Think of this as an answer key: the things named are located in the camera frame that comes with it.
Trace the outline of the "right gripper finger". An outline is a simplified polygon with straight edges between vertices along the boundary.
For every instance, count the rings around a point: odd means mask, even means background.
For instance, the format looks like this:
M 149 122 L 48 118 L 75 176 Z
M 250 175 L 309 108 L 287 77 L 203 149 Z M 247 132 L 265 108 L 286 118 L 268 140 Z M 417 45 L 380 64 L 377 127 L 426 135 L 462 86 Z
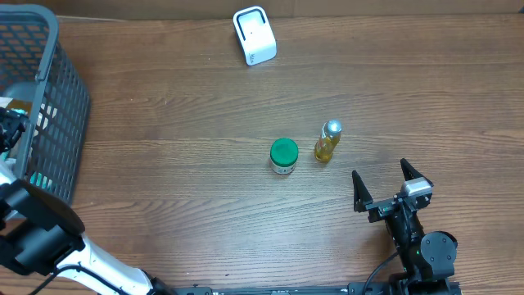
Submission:
M 365 212 L 367 211 L 367 205 L 373 203 L 373 197 L 365 186 L 361 176 L 356 170 L 352 171 L 352 181 L 354 187 L 354 211 Z
M 417 171 L 405 158 L 400 160 L 401 170 L 403 172 L 404 180 L 410 181 L 413 179 L 424 178 L 424 175 Z

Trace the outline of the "yellow bottle silver cap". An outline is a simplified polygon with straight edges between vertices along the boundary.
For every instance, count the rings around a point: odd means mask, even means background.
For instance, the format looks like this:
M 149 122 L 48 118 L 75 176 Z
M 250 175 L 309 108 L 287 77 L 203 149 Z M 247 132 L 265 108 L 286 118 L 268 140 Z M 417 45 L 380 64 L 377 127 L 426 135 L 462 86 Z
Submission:
M 314 156 L 318 161 L 329 162 L 335 147 L 340 142 L 342 123 L 332 119 L 324 123 L 318 141 L 314 146 Z

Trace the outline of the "green lid jar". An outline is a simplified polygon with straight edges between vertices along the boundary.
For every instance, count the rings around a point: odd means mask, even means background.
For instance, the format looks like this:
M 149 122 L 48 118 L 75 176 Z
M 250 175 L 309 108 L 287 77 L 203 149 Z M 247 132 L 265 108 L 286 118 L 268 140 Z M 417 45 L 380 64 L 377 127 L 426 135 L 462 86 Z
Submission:
M 279 175 L 290 174 L 299 156 L 297 144 L 290 138 L 275 140 L 269 151 L 269 166 Z

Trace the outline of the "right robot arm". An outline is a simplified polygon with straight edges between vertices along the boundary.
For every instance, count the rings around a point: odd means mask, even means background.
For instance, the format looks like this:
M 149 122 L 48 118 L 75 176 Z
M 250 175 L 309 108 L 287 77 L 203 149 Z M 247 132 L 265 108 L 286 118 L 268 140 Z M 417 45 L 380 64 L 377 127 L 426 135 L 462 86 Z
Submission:
M 371 223 L 383 220 L 395 252 L 363 283 L 349 283 L 349 294 L 460 294 L 454 275 L 457 239 L 445 231 L 425 233 L 418 211 L 431 203 L 434 184 L 406 159 L 400 160 L 404 183 L 392 198 L 375 202 L 357 171 L 352 172 L 354 211 Z

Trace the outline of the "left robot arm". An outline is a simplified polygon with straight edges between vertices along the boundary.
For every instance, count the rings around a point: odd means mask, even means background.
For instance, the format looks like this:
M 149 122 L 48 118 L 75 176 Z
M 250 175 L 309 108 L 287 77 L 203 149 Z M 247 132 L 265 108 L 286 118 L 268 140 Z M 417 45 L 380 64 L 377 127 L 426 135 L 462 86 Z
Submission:
M 18 275 L 39 273 L 45 282 L 67 278 L 98 294 L 172 294 L 174 290 L 146 271 L 119 261 L 85 233 L 69 204 L 45 188 L 19 179 L 1 164 L 1 219 L 13 212 L 25 219 L 1 237 L 1 264 Z

